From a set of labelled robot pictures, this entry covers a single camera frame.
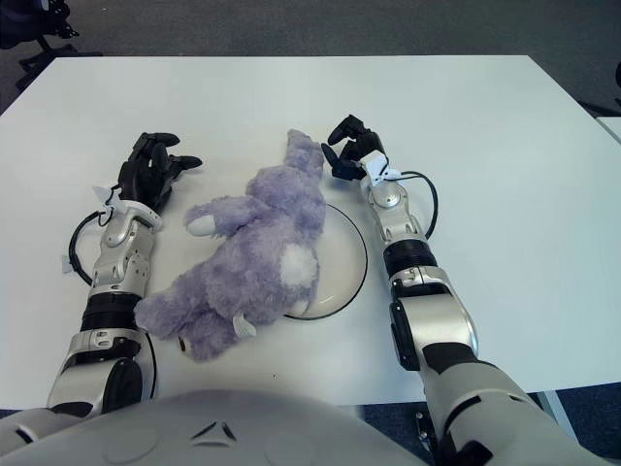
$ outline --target plush toy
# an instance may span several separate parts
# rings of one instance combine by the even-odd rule
[[[319,144],[290,130],[284,164],[259,170],[246,196],[190,209],[190,234],[226,241],[170,288],[138,303],[136,322],[160,338],[179,335],[192,356],[207,360],[254,336],[255,325],[302,315],[319,274],[314,245],[325,218],[322,173]]]

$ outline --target white plate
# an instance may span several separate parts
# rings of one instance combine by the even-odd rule
[[[358,228],[330,204],[316,249],[319,259],[316,298],[303,316],[287,317],[315,320],[337,313],[358,294],[367,276],[367,248]]]

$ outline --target floor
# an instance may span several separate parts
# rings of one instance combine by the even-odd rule
[[[82,33],[71,41],[80,51],[528,54],[575,99],[621,111],[614,102],[621,97],[614,82],[621,60],[618,0],[67,1],[72,8],[69,22]],[[36,44],[0,50],[0,113],[17,98],[17,61],[37,52]],[[621,383],[561,390],[559,396],[580,443],[599,455],[621,458]],[[424,456],[412,421],[420,408],[366,407],[365,419]]]

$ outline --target plush toy leg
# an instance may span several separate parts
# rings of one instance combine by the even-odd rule
[[[186,354],[203,361],[218,356],[239,341],[233,322],[211,310],[187,323],[179,335],[185,342]]]
[[[190,307],[190,295],[185,289],[182,283],[174,283],[167,290],[140,301],[135,309],[136,323],[160,338],[177,334],[186,322],[201,311],[200,307]]]

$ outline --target wire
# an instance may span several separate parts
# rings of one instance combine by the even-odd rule
[[[95,218],[99,218],[101,213],[99,211],[95,211],[89,216],[87,216],[84,220],[80,222],[80,224],[74,230],[74,234],[71,235],[71,240],[69,241],[69,263],[73,267],[73,269],[78,273],[78,275],[86,282],[88,286],[91,286],[93,283],[92,278],[88,276],[88,274],[82,268],[80,263],[80,258],[76,254],[76,243],[78,242],[78,237],[80,236],[80,232],[86,226],[87,223],[91,222]]]
[[[155,361],[155,349],[153,349],[153,342],[151,341],[151,337],[145,332],[145,336],[147,337],[148,347],[151,349],[151,357],[153,358],[153,385],[151,386],[151,394],[149,398],[153,398],[153,394],[155,393],[155,382],[157,382],[157,362]]]
[[[104,202],[105,206],[108,206],[110,204],[110,201],[112,201],[113,196],[114,196],[114,190],[119,189],[119,188],[120,186],[118,184],[115,184],[113,187],[110,188],[110,196],[108,196],[108,199],[106,199],[106,201]],[[71,235],[71,240],[69,241],[69,263],[71,264],[71,267],[74,269],[74,271],[82,278],[82,280],[84,280],[84,282],[88,286],[91,286],[93,284],[93,279],[90,278],[88,274],[82,268],[82,264],[80,263],[80,258],[78,257],[78,254],[76,253],[76,244],[78,243],[78,237],[80,236],[80,232],[86,226],[86,224],[89,223],[90,221],[97,218],[97,223],[101,227],[104,227],[108,223],[110,223],[110,220],[112,219],[113,214],[114,214],[114,207],[110,206],[110,209],[111,209],[110,215],[108,216],[108,218],[106,218],[106,221],[104,221],[103,223],[101,221],[101,217],[105,214],[105,212],[95,211],[92,214],[89,214],[76,227],[76,229],[74,230],[74,234]]]
[[[403,180],[413,180],[415,178],[421,178],[425,182],[427,182],[427,185],[429,185],[429,189],[431,190],[431,197],[434,200],[434,212],[431,215],[431,222],[429,223],[429,228],[427,228],[427,232],[425,233],[425,238],[429,239],[431,238],[431,235],[434,233],[434,230],[436,229],[436,222],[438,221],[438,192],[436,191],[436,187],[431,182],[431,180],[429,180],[425,175],[423,175],[420,172],[406,171],[406,172],[401,172],[401,174],[411,175],[411,176],[402,177],[402,178],[392,178],[392,179],[386,179],[386,180],[388,182],[401,182]]]

